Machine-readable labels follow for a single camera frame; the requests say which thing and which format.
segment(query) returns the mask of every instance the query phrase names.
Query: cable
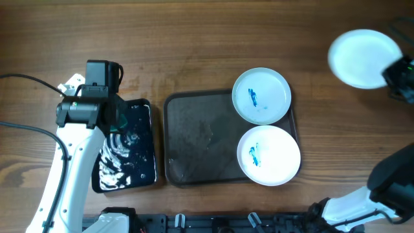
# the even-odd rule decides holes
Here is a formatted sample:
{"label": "cable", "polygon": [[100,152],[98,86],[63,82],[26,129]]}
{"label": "cable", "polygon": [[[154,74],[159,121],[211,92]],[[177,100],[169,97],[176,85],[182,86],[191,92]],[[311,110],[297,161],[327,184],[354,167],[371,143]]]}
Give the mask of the cable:
{"label": "cable", "polygon": [[58,205],[59,198],[60,198],[60,195],[61,195],[61,192],[62,192],[63,183],[65,182],[65,178],[66,178],[67,161],[69,159],[69,153],[67,151],[67,148],[66,148],[65,144],[62,142],[62,140],[60,138],[58,138],[53,133],[51,133],[49,131],[46,131],[44,129],[40,129],[40,128],[36,128],[36,127],[32,127],[32,126],[24,126],[24,125],[20,125],[20,124],[2,122],[2,121],[0,121],[0,126],[7,126],[7,127],[11,127],[11,128],[17,128],[17,129],[27,129],[27,130],[31,130],[31,131],[35,131],[35,132],[38,132],[38,133],[45,134],[45,135],[53,138],[59,144],[60,148],[62,149],[63,168],[62,168],[62,173],[60,175],[58,189],[56,190],[56,194],[54,196],[49,214],[46,218],[46,222],[45,222],[45,224],[43,224],[43,233],[47,233],[49,231],[50,224],[52,223],[53,216],[56,212],[56,207]]}
{"label": "cable", "polygon": [[366,219],[368,217],[377,216],[379,214],[382,214],[388,220],[389,223],[391,223],[391,224],[395,224],[396,223],[384,211],[382,211],[382,210],[375,210],[375,211],[373,211],[373,212],[371,212],[369,214],[366,214],[364,216],[361,216],[361,217],[358,217],[358,218],[355,218],[355,219],[352,219],[352,220],[343,221],[341,223],[333,224],[332,227],[338,227],[338,226],[342,226],[342,225],[348,225],[349,223],[354,223],[354,222],[357,222],[357,221],[361,221],[361,220]]}
{"label": "cable", "polygon": [[81,84],[81,85],[79,85],[79,86],[78,86],[78,88],[76,88],[75,94],[74,94],[73,96],[78,96],[78,93],[79,93],[80,89],[82,89],[82,87],[83,87],[84,85],[85,85],[85,84]]}
{"label": "cable", "polygon": [[63,93],[62,91],[60,91],[56,87],[52,86],[51,84],[49,84],[49,83],[47,83],[47,82],[45,82],[43,80],[40,80],[38,78],[31,77],[31,76],[25,75],[25,74],[3,74],[3,75],[0,75],[0,78],[9,78],[9,77],[27,78],[27,79],[36,81],[38,83],[41,83],[41,84],[47,86],[48,88],[52,89],[53,91],[56,91],[57,93],[61,94],[63,97],[66,97],[66,94],[65,93]]}
{"label": "cable", "polygon": [[401,219],[394,221],[394,225],[399,225],[399,224],[403,224],[406,221],[408,221],[409,219],[411,219],[414,216],[414,214],[409,214],[408,216],[402,217]]}
{"label": "cable", "polygon": [[121,77],[119,77],[119,84],[118,85],[121,85],[122,78],[124,77],[124,68],[121,65],[119,65],[119,69],[121,71]]}
{"label": "cable", "polygon": [[405,42],[409,43],[411,46],[414,46],[414,40],[412,38],[410,38],[409,36],[407,36],[405,33],[401,32],[400,30],[398,30],[394,25],[401,22],[401,21],[407,21],[410,23],[414,23],[414,18],[411,17],[397,17],[394,20],[392,20],[389,23],[389,29],[392,33],[394,33],[394,35],[396,35],[397,37],[403,39]]}

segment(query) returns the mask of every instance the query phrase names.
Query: wood grain surface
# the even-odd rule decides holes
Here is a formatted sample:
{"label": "wood grain surface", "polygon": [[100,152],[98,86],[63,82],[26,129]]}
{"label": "wood grain surface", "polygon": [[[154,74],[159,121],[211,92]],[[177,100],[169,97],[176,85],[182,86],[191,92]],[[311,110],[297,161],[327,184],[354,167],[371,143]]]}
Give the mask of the wood grain surface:
{"label": "wood grain surface", "polygon": [[[277,70],[292,88],[303,159],[291,182],[186,189],[164,183],[107,195],[90,189],[85,214],[107,206],[134,207],[139,214],[305,211],[313,202],[365,185],[376,163],[413,142],[414,106],[389,99],[386,89],[349,87],[327,65],[329,46],[340,34],[358,28],[388,33],[395,16],[414,16],[414,2],[0,6],[0,73],[29,74],[57,86],[74,73],[84,75],[88,59],[116,61],[125,70],[120,96],[147,98],[162,109],[171,93],[230,88],[253,67]],[[60,100],[38,83],[0,80],[2,121],[55,132]],[[54,142],[46,136],[0,128],[0,232],[28,226],[53,153]],[[367,224],[367,232],[413,228],[412,221]]]}

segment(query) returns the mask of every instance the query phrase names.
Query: white bowl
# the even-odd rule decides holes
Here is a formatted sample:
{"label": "white bowl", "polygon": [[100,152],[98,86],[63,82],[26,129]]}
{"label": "white bowl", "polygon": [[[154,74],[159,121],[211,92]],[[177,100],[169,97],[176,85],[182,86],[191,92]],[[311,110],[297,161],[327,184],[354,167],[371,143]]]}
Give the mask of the white bowl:
{"label": "white bowl", "polygon": [[254,182],[277,186],[296,175],[301,159],[298,144],[286,131],[276,126],[256,126],[241,137],[237,160]]}
{"label": "white bowl", "polygon": [[367,29],[342,34],[328,52],[329,67],[335,76],[361,89],[385,87],[382,72],[401,57],[400,48],[391,38]]}
{"label": "white bowl", "polygon": [[235,110],[248,122],[267,125],[277,122],[289,110],[292,96],[278,72],[254,68],[236,80],[232,91]]}

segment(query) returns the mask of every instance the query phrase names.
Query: blue marker stain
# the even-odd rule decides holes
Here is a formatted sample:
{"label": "blue marker stain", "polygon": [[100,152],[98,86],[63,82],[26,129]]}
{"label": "blue marker stain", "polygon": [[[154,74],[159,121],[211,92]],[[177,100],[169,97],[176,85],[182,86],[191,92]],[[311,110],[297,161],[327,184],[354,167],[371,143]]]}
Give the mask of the blue marker stain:
{"label": "blue marker stain", "polygon": [[256,96],[256,93],[253,91],[253,89],[250,89],[249,88],[249,90],[248,90],[248,94],[250,95],[250,97],[252,98],[252,101],[253,101],[253,105],[254,105],[254,107],[255,106],[257,106],[257,96]]}
{"label": "blue marker stain", "polygon": [[259,143],[256,143],[256,150],[254,149],[254,147],[252,146],[250,148],[250,151],[248,152],[252,158],[253,158],[253,163],[256,166],[261,166],[261,160],[260,160],[260,156],[259,156]]}

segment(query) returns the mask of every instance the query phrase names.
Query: dark serving tray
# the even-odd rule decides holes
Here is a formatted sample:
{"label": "dark serving tray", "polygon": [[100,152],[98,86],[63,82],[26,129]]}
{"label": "dark serving tray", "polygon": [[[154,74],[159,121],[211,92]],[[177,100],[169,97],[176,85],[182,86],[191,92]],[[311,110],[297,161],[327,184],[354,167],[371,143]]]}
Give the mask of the dark serving tray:
{"label": "dark serving tray", "polygon": [[106,137],[92,170],[92,189],[99,194],[149,186],[158,179],[151,104],[143,98],[127,104],[125,132]]}
{"label": "dark serving tray", "polygon": [[[298,141],[292,106],[271,125]],[[240,138],[255,126],[236,112],[231,89],[172,94],[164,103],[167,180],[179,187],[249,181],[236,150]]]}

